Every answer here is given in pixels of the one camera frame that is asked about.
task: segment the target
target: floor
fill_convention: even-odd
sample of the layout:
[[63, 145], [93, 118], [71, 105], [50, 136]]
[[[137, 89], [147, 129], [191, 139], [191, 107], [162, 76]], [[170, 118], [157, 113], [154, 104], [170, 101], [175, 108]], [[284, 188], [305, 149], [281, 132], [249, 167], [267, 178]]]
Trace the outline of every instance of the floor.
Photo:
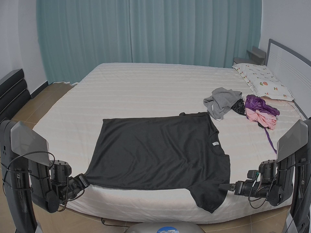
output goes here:
[[[72, 88], [70, 84], [53, 83], [30, 100], [13, 118], [14, 121], [22, 121], [31, 129], [49, 111], [54, 103]], [[269, 233], [274, 231], [280, 233], [283, 229], [287, 210], [290, 206], [274, 209], [267, 212], [260, 212], [236, 220], [200, 225], [205, 232], [213, 233]], [[50, 214], [34, 205], [35, 215], [41, 223], [44, 233], [121, 233], [134, 222], [117, 220], [106, 220], [106, 224], [119, 225], [105, 226], [101, 218], [85, 215], [70, 209], [63, 212]], [[6, 202], [6, 198], [0, 191], [0, 233], [15, 231], [15, 226]]]

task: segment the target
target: fitted sheet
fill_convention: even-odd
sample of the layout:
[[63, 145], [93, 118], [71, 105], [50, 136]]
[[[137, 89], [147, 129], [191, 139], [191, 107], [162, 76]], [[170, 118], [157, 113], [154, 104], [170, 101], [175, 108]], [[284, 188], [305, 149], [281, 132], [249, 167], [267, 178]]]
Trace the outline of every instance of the fitted sheet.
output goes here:
[[[169, 117], [181, 112], [206, 111], [203, 99], [218, 87], [252, 94], [235, 69], [150, 63], [105, 63], [58, 100], [37, 123], [34, 131], [49, 142], [56, 159], [68, 161], [72, 176], [85, 173], [98, 139], [103, 118]], [[265, 99], [280, 111], [275, 130], [278, 139], [303, 116], [293, 102]], [[230, 110], [219, 130], [225, 154], [230, 155], [230, 182], [247, 179], [247, 171], [260, 162], [275, 159], [265, 131], [256, 122]], [[262, 200], [253, 202], [255, 206]], [[279, 207], [291, 204], [291, 198]], [[197, 207], [187, 189], [124, 190], [91, 185], [68, 208], [104, 218], [134, 222], [188, 221], [217, 223], [275, 207], [266, 202], [250, 207], [247, 197], [228, 192], [214, 213]]]

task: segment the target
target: gray cloth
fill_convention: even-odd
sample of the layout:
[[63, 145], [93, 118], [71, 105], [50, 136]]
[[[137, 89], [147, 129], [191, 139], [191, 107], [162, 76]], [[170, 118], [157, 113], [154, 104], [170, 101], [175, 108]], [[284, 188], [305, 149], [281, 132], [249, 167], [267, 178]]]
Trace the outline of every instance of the gray cloth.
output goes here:
[[227, 90], [220, 87], [213, 90], [212, 95], [205, 98], [203, 103], [211, 117], [220, 121], [223, 115], [231, 109], [232, 105], [241, 98], [241, 91]]

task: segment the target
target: teal curtain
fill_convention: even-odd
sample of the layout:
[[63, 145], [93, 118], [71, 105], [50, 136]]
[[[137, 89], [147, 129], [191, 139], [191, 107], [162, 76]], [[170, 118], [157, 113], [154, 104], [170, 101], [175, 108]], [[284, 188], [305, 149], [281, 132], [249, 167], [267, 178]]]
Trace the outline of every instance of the teal curtain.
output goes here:
[[258, 47], [262, 0], [37, 0], [48, 82], [105, 62], [231, 67]]
[[48, 82], [81, 81], [104, 62], [132, 62], [129, 0], [37, 0]]
[[133, 62], [231, 67], [257, 46], [262, 0], [130, 0]]

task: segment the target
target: headboard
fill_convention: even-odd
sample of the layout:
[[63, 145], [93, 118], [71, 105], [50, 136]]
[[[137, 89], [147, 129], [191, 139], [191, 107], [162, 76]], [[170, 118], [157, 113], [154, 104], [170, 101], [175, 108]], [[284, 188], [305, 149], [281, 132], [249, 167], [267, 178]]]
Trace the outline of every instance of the headboard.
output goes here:
[[311, 61], [270, 39], [265, 65], [291, 91], [301, 113], [311, 117]]
[[22, 69], [14, 70], [0, 80], [0, 122], [12, 117], [30, 99]]

